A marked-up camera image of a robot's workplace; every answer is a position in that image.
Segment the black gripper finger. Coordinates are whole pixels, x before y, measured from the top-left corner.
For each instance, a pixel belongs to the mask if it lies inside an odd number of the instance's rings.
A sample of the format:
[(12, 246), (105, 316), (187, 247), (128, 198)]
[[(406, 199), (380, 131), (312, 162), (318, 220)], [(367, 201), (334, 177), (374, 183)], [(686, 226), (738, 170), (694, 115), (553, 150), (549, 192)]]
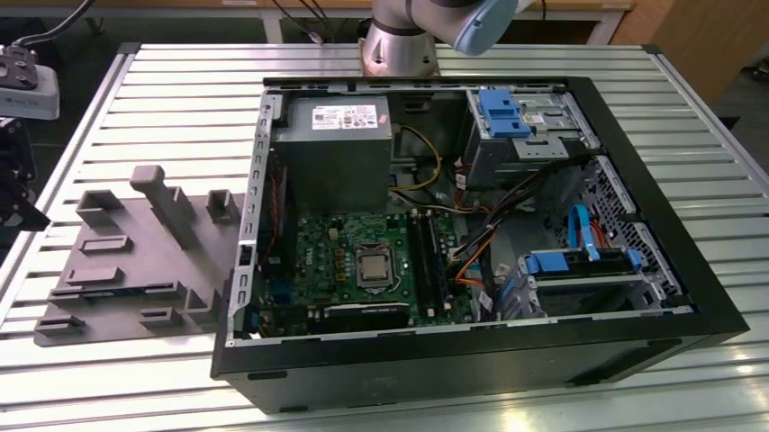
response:
[(51, 220), (35, 207), (29, 182), (37, 177), (29, 132), (21, 119), (1, 118), (1, 227), (40, 232)]

